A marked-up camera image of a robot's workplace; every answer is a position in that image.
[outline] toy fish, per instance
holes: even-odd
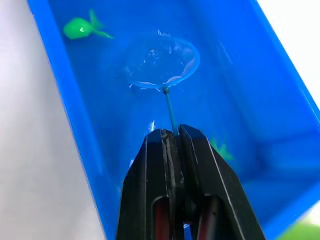
[[[89,11],[89,17],[90,22],[80,17],[72,19],[64,26],[63,33],[69,39],[81,39],[84,37],[88,37],[91,33],[109,39],[114,38],[106,32],[100,31],[100,29],[102,29],[104,26],[98,21],[92,9]]]
[[[210,141],[211,146],[216,150],[216,152],[224,159],[224,160],[233,160],[234,156],[232,156],[228,151],[227,151],[227,145],[222,144],[221,147],[218,147],[216,141],[212,139]]]

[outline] green toy fish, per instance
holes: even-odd
[[[114,38],[113,36],[110,36],[109,34],[103,31],[100,31],[100,29],[102,29],[104,26],[96,18],[93,9],[89,11],[89,17],[90,17],[90,22],[80,17],[76,17],[72,19],[70,22],[68,22],[64,26],[63,33],[69,39],[81,39],[84,37],[88,37],[91,33],[94,33],[109,39]]]
[[[232,156],[227,151],[227,145],[226,144],[222,144],[221,147],[218,147],[217,142],[214,139],[212,139],[210,141],[210,144],[224,160],[233,160],[234,159],[234,156]]]

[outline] blue water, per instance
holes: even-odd
[[[98,142],[92,147],[101,153],[84,157],[79,143],[85,141],[76,137],[108,239],[116,234],[123,179],[152,122],[171,129],[164,94],[128,82],[128,53],[143,48],[145,36],[184,39],[199,51],[197,70],[170,88],[175,120],[200,129],[218,146],[227,145],[234,157],[228,163],[269,239],[317,200],[306,193],[319,189],[313,188],[320,180],[319,110],[255,1],[48,2]],[[37,4],[33,12],[39,22],[47,16],[36,12]],[[70,40],[62,34],[72,18],[89,20],[89,9],[115,39],[93,34]],[[48,39],[50,29],[38,26]],[[54,51],[44,44],[53,59]],[[141,81],[149,82],[150,76]],[[58,83],[63,79],[61,71],[56,78]],[[72,96],[62,85],[66,104]],[[66,108],[69,114],[75,111]],[[71,126],[74,132],[82,130],[75,121]]]

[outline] blue plastic bin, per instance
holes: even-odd
[[[144,34],[191,42],[197,71],[171,89],[177,123],[226,144],[269,240],[320,196],[320,113],[255,0],[28,0],[109,240],[122,182],[149,124],[171,129],[165,97],[133,90],[124,55]],[[70,40],[94,9],[110,40]]]

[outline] gray surface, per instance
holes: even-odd
[[[0,0],[0,239],[103,240],[41,37]]]

